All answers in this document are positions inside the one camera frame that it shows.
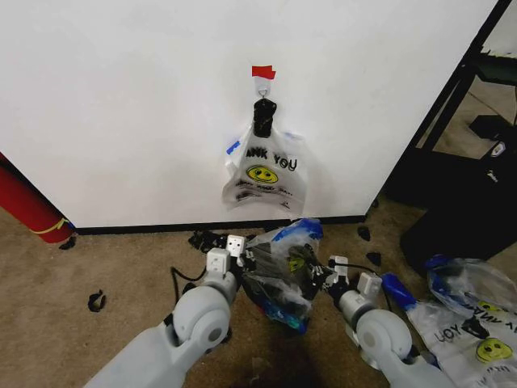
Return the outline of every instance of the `crumpled plastic bag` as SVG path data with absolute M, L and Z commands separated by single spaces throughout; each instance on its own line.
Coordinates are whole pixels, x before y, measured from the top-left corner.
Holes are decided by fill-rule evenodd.
M 312 300 L 332 273 L 317 261 L 323 232 L 319 220 L 304 218 L 260 234 L 246 245 L 242 285 L 271 319 L 305 333 Z
M 480 260 L 436 256 L 426 266 L 431 292 L 443 304 L 417 301 L 390 273 L 383 286 L 439 367 L 459 388 L 517 387 L 515 284 Z
M 468 306 L 497 306 L 517 312 L 517 286 L 508 276 L 479 259 L 437 255 L 426 262 L 431 292 L 449 309 L 472 316 Z
M 272 127 L 275 110 L 269 99 L 255 103 L 253 124 L 226 150 L 225 165 L 232 177 L 222 197 L 229 208 L 265 202 L 295 218 L 305 203 L 305 144 L 301 137 Z

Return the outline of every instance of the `white wall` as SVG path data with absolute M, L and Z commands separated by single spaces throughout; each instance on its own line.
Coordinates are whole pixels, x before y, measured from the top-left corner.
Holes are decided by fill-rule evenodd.
M 513 0 L 490 33 L 483 52 L 495 57 L 517 58 L 517 0 Z
M 306 137 L 305 214 L 364 214 L 494 0 L 54 0 L 0 5 L 0 150 L 80 227 L 228 212 L 251 65 Z

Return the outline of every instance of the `yellow smiley face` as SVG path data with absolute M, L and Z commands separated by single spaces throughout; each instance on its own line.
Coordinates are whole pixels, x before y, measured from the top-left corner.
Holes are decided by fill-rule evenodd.
M 255 182 L 259 183 L 276 183 L 278 182 L 278 176 L 265 166 L 253 166 L 248 168 L 246 171 L 248 176 Z
M 479 303 L 477 303 L 480 307 L 482 307 L 483 309 L 487 310 L 487 311 L 501 311 L 500 308 L 498 308 L 497 306 L 494 306 L 488 302 L 485 302 L 485 301 L 480 301 Z
M 485 364 L 510 358 L 512 354 L 511 348 L 497 338 L 485 339 L 476 349 L 476 358 Z

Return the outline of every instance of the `red rolled mat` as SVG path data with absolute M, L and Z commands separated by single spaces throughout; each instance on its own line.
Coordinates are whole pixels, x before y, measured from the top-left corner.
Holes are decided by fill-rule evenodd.
M 2 164 L 0 164 L 0 206 L 47 243 L 61 242 L 72 234 L 68 221 L 51 204 L 42 199 L 38 192 L 22 182 Z

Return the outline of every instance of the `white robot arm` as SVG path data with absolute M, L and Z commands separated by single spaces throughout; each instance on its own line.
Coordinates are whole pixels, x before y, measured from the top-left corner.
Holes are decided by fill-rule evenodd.
M 229 270 L 230 252 L 213 248 L 203 284 L 187 291 L 173 314 L 140 333 L 85 387 L 181 387 L 187 371 L 228 333 L 229 307 L 237 292 Z
M 340 264 L 347 265 L 336 261 L 336 268 Z M 329 293 L 347 322 L 347 334 L 360 347 L 363 359 L 379 369 L 392 388 L 454 388 L 451 380 L 422 356 L 410 357 L 412 340 L 404 321 L 374 305 L 381 278 L 363 272 L 357 289 L 352 289 L 346 272 L 345 275 L 342 269 L 336 272 L 340 276 Z

